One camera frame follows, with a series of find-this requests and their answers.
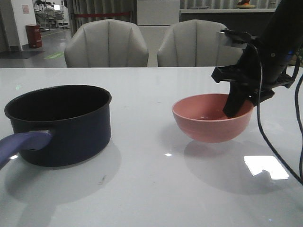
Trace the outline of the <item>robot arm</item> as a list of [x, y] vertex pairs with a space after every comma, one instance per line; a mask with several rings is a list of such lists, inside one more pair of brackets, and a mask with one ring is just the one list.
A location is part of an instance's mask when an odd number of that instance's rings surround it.
[[247, 45], [237, 64], [216, 67], [211, 75], [217, 83], [230, 83], [223, 108], [226, 116], [235, 116], [245, 100], [257, 105], [272, 98], [274, 88], [293, 84], [295, 76], [287, 75], [285, 70], [303, 44], [301, 0], [281, 1], [260, 37], [247, 32], [223, 32], [233, 41]]

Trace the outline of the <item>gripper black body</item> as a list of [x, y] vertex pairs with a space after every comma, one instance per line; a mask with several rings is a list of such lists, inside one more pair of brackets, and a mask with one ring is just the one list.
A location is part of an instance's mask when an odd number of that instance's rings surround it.
[[273, 89], [279, 86], [289, 88], [299, 71], [299, 61], [294, 64], [293, 74], [287, 74], [287, 67], [294, 51], [282, 52], [260, 44], [248, 44], [235, 65], [216, 67], [212, 73], [215, 82], [238, 82], [249, 87], [247, 100], [253, 105], [273, 97]]

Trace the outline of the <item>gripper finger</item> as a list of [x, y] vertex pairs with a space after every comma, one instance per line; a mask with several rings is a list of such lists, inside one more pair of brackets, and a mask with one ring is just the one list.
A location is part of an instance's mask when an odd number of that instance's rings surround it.
[[223, 112], [227, 117], [234, 117], [248, 97], [249, 87], [238, 82], [230, 82], [230, 90]]

